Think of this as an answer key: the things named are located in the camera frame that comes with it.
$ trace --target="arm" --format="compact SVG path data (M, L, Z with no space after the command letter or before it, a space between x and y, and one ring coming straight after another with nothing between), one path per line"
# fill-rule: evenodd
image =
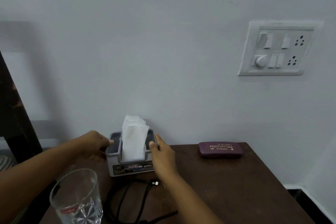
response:
M155 173L174 198L184 222L186 224L223 224L178 174L175 164L175 152L159 135L156 135L155 138L159 149L154 142L149 143Z
M1 172L0 223L13 219L79 155L97 154L112 142L90 131Z

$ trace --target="person's right hand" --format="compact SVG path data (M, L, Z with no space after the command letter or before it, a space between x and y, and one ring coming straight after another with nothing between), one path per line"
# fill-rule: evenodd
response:
M179 175L175 163L175 151L159 135L155 135L155 139L159 149L153 141L149 142L153 167L158 178L165 182L167 179Z

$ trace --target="tissue box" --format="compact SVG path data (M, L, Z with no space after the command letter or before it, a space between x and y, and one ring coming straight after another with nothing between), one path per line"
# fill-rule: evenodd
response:
M149 142L154 141L156 143L153 130L148 130L145 146L143 149L145 151L145 157L143 159L134 159L123 162L121 160L121 152L123 147L121 132L112 133L110 139L114 140L114 144L110 145L105 150L110 176L115 177L154 171L152 164L152 153L149 150Z

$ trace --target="hand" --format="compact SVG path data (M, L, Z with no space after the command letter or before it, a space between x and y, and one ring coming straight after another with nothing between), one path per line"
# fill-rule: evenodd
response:
M106 148L113 144L113 140L109 140L97 131L90 131L73 140L81 149L81 156L90 160L106 160L106 156L101 148Z
M159 135L155 135L155 139L159 148L153 141L149 142L153 167L158 178L165 182L167 179L179 175L175 163L175 151Z

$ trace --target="black cable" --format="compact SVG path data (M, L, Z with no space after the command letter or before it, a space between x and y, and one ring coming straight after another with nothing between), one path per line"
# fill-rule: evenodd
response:
M122 203L124 201L126 193L127 193L129 187L131 186L131 184L133 182L146 183L147 187L146 187L145 193L143 195L140 211L138 213L138 216L137 216L135 222L133 222L133 223L124 223L124 222L119 221L120 208L121 208L121 205L122 205ZM140 218L141 218L141 214L142 214L142 212L144 210L144 206L145 206L145 202L146 202L146 198L148 196L148 193L149 193L150 189L152 188L152 186L154 184L157 185L158 184L158 180L148 180L148 181L145 181L145 180L141 180L141 179L136 179L135 176L133 176L132 179L130 180L130 182L127 185L125 185L124 183L118 183L115 186L113 186L110 189L110 191L108 192L107 198L106 198L106 202L105 202L105 204L103 206L104 216L105 216L106 220L108 222L115 223L115 224L138 224L138 223L155 224L155 223L159 222L160 220L163 220L165 218L169 218L169 217L177 214L178 212L174 211L172 213L165 214L165 215L163 215L163 216L161 216L159 218L153 219L151 221L139 221ZM120 200L120 203L119 203L119 206L118 206L118 209L117 209L117 214L116 214L116 216L114 216L114 214L112 213L112 210L111 210L111 200L112 200L114 194L118 190L122 189L125 186L127 186L126 190L125 190L125 192L124 192L124 194L123 194L123 196L122 196L122 198Z

